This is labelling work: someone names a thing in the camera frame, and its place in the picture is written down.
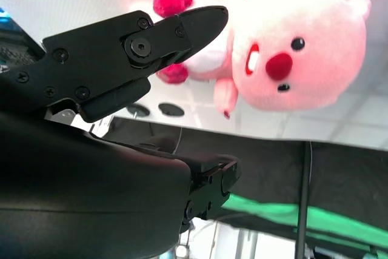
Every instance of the plush toy ear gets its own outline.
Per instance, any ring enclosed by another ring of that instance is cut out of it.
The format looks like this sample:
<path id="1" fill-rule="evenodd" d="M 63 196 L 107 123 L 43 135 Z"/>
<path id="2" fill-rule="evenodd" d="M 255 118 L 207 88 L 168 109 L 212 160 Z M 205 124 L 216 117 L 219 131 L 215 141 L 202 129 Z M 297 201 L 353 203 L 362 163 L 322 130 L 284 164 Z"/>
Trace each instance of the plush toy ear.
<path id="1" fill-rule="evenodd" d="M 362 16 L 364 19 L 367 19 L 370 11 L 370 0 L 343 0 L 347 4 L 349 4 L 353 11 Z"/>

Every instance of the black fabric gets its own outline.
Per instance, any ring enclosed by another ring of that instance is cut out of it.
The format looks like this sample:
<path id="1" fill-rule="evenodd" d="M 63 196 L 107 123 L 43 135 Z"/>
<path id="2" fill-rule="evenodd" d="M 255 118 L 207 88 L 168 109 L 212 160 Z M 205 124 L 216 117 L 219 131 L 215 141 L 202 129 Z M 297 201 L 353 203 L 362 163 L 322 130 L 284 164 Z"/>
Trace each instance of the black fabric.
<path id="1" fill-rule="evenodd" d="M 310 205 L 388 230 L 388 152 L 314 143 Z"/>
<path id="2" fill-rule="evenodd" d="M 148 123 L 115 118 L 113 124 L 105 136 L 107 140 L 138 144 L 150 138 Z M 155 135 L 177 140 L 180 128 L 152 124 L 152 130 Z M 388 230 L 388 152 L 330 143 L 312 143 L 312 150 L 309 205 Z M 177 154 L 198 152 L 228 154 L 241 159 L 242 177 L 232 190 L 234 194 L 260 203 L 299 203 L 304 142 L 255 140 L 183 129 Z M 233 212 L 223 210 L 219 218 L 225 214 Z M 224 221 L 235 227 L 295 239 L 292 226 L 250 215 L 234 215 Z M 362 258 L 365 253 L 314 238 L 308 238 L 307 242 L 352 258 Z"/>

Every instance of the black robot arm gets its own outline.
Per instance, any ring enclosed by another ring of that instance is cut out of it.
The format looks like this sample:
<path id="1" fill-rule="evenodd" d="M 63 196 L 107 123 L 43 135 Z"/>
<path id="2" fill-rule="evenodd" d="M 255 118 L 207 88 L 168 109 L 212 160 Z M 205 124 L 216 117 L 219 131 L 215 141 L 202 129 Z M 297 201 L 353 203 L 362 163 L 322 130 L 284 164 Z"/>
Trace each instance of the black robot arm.
<path id="1" fill-rule="evenodd" d="M 112 143 L 41 117 L 73 109 L 93 122 L 121 109 L 226 22 L 224 7 L 155 25 L 133 12 L 47 38 L 36 64 L 0 74 L 0 258 L 149 258 L 192 218 L 212 218 L 240 176 L 238 159 Z"/>

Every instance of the plush toy head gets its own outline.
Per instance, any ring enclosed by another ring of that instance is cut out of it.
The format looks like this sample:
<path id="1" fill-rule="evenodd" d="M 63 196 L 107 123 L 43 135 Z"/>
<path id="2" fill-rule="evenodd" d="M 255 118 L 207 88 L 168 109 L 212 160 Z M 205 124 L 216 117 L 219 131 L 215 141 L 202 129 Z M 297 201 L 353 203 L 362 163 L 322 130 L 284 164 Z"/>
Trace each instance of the plush toy head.
<path id="1" fill-rule="evenodd" d="M 357 76 L 369 0 L 245 0 L 233 79 L 252 106 L 311 109 L 334 103 Z"/>

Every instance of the screw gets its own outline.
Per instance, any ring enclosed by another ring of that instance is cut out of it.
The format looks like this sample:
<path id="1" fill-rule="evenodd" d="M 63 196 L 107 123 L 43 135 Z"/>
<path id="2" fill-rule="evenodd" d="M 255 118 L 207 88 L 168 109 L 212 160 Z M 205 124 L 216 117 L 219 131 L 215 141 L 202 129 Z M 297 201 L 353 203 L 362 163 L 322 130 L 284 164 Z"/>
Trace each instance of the screw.
<path id="1" fill-rule="evenodd" d="M 179 36 L 180 38 L 183 38 L 184 37 L 184 31 L 183 31 L 182 27 L 177 27 L 175 29 L 175 34 L 177 36 Z"/>
<path id="2" fill-rule="evenodd" d="M 56 49 L 53 52 L 53 59 L 57 62 L 66 62 L 69 58 L 69 53 L 65 49 Z"/>
<path id="3" fill-rule="evenodd" d="M 138 21 L 138 25 L 141 29 L 147 29 L 150 23 L 148 22 L 148 20 L 146 20 L 146 18 L 141 18 Z"/>
<path id="4" fill-rule="evenodd" d="M 54 87 L 46 87 L 44 89 L 44 95 L 48 98 L 54 97 L 55 95 L 55 88 Z"/>
<path id="5" fill-rule="evenodd" d="M 193 216 L 193 202 L 192 201 L 189 201 L 186 205 L 186 211 L 185 211 L 185 217 L 190 220 L 192 219 L 194 216 Z"/>
<path id="6" fill-rule="evenodd" d="M 27 72 L 19 72 L 18 74 L 18 81 L 20 83 L 26 83 L 30 79 L 29 75 Z"/>
<path id="7" fill-rule="evenodd" d="M 143 38 L 134 39 L 131 43 L 131 50 L 138 57 L 146 57 L 151 54 L 151 44 Z"/>
<path id="8" fill-rule="evenodd" d="M 75 90 L 75 96 L 79 99 L 88 99 L 90 96 L 90 90 L 84 86 L 78 87 L 77 90 Z"/>

